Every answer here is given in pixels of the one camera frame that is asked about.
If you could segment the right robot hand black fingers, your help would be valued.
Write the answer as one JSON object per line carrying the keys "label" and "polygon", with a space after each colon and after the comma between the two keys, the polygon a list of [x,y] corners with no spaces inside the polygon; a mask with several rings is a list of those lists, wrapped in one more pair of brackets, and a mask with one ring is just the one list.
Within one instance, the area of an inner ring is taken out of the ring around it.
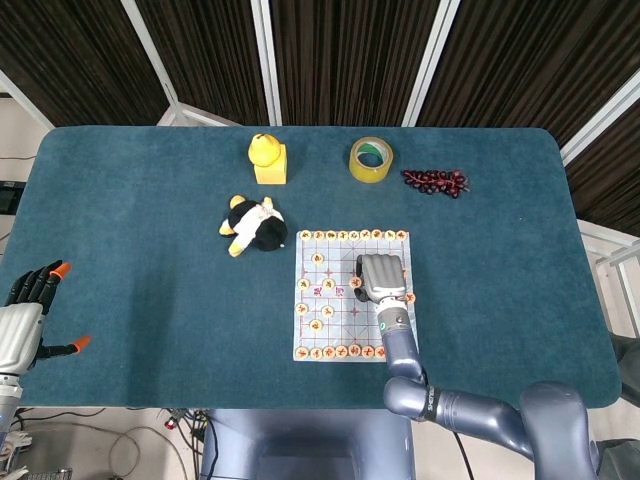
{"label": "right robot hand black fingers", "polygon": [[354,293],[360,302],[380,304],[386,298],[404,300],[407,293],[403,266],[397,255],[359,255],[356,277],[361,284],[354,288]]}

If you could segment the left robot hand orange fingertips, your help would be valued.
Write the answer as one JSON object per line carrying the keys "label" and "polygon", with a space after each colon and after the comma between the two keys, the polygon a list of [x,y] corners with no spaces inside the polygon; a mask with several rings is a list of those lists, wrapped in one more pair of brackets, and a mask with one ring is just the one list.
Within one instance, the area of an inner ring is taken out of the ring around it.
{"label": "left robot hand orange fingertips", "polygon": [[83,336],[65,345],[46,346],[43,331],[57,288],[71,264],[57,260],[30,270],[12,284],[1,307],[1,379],[17,379],[38,360],[76,355],[91,342]]}

